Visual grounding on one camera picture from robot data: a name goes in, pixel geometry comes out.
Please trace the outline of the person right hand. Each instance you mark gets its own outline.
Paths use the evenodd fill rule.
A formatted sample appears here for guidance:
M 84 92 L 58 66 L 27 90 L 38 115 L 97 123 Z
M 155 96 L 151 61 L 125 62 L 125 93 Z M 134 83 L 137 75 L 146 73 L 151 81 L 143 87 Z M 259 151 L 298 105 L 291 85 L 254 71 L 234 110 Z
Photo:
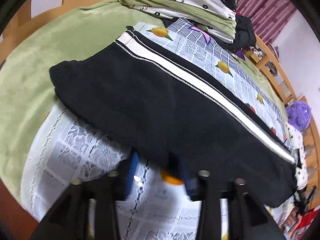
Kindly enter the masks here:
M 299 226 L 300 222 L 302 221 L 302 215 L 299 214 L 299 210 L 295 207 L 289 214 L 289 216 L 287 217 L 287 219 L 284 222 L 284 226 L 287 229 L 287 231 L 291 230 L 295 230 L 297 228 L 297 226 Z

